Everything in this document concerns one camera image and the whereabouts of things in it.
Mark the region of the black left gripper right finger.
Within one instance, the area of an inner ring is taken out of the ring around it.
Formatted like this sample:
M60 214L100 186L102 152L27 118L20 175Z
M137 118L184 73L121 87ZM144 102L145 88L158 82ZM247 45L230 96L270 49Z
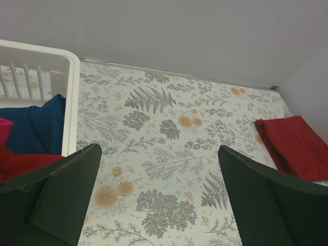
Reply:
M327 187L220 146L218 160L243 245L327 245Z

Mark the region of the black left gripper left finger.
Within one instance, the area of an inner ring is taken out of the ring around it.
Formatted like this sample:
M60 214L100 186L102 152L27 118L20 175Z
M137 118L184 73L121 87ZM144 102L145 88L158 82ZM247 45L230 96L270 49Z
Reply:
M1 245L77 245L99 169L94 143L1 182Z

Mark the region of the dark red crumpled t shirt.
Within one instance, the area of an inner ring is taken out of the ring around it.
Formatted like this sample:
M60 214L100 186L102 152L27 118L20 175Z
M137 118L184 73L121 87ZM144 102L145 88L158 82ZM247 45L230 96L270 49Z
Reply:
M23 176L64 158L51 154L14 154L1 146L1 182Z

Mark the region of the folded dark red t shirt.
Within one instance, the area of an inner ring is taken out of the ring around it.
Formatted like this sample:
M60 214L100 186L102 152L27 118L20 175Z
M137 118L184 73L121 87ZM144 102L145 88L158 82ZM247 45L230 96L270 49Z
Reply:
M279 171L310 182L327 180L327 144L301 116L258 119L255 126Z

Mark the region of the blue t shirt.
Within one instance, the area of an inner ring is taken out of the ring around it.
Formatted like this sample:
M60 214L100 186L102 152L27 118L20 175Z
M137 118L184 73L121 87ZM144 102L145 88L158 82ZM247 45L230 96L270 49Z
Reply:
M41 107L2 108L1 118L14 123L6 148L14 154L61 155L65 107L58 94Z

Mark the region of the pink t shirt in basket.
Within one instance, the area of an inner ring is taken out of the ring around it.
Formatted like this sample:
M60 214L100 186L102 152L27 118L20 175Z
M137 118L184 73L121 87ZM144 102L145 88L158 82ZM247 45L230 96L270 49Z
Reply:
M14 123L0 118L0 144L1 146L4 146L6 144L6 141L8 140L11 130L14 127Z

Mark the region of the floral patterned table mat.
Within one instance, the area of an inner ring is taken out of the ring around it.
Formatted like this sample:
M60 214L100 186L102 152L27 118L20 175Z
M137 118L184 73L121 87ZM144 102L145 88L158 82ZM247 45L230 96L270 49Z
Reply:
M77 245L243 245L218 150L279 171L255 121L292 116L275 91L80 63L75 152L102 155Z

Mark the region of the white plastic laundry basket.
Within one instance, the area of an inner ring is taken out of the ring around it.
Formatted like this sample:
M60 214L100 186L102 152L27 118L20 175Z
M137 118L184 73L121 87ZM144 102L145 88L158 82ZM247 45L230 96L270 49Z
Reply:
M63 49L1 40L1 66L9 67L17 95L10 96L5 77L1 76L2 108L43 106L46 102L42 72L50 74L51 95L66 98L62 141L63 156L76 151L79 95L79 58Z

